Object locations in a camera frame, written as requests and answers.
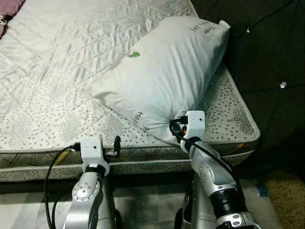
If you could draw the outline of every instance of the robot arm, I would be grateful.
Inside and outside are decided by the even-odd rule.
[[[247,211],[241,188],[232,176],[232,170],[218,152],[203,140],[204,112],[189,111],[186,116],[171,122],[170,129],[181,140],[181,149],[189,154],[192,168],[197,173],[204,192],[210,199],[216,216],[217,229],[256,228],[252,213]],[[182,127],[185,135],[179,133]]]
[[[72,205],[63,229],[93,229],[98,222],[98,209],[103,200],[103,178],[109,164],[102,154],[102,139],[98,136],[81,140],[82,174],[72,190]]]

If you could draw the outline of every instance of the beige rug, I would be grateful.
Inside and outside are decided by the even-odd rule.
[[[275,170],[264,185],[284,229],[305,229],[305,183],[298,176]]]

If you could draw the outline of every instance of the white pillow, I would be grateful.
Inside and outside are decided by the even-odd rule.
[[[191,16],[169,17],[87,92],[139,128],[177,144],[169,122],[198,109],[225,51],[230,26]]]

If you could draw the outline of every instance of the quilted mattress cover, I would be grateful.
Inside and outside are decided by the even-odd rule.
[[[165,17],[196,15],[187,0],[26,0],[0,40],[0,182],[43,179],[55,151],[87,135],[115,136],[115,174],[182,171],[187,155],[133,126],[83,88]],[[260,131],[222,64],[201,108],[205,139],[233,164],[255,149]],[[81,171],[79,152],[52,178]]]

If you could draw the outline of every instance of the tiled floor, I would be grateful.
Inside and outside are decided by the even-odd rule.
[[[248,209],[264,229],[282,229],[268,197],[259,197],[258,180],[242,180]],[[182,207],[183,185],[120,188],[114,192],[124,229],[172,229],[176,211]],[[46,229],[42,193],[0,195],[2,229]],[[57,205],[57,228],[63,226],[70,202],[67,194]]]

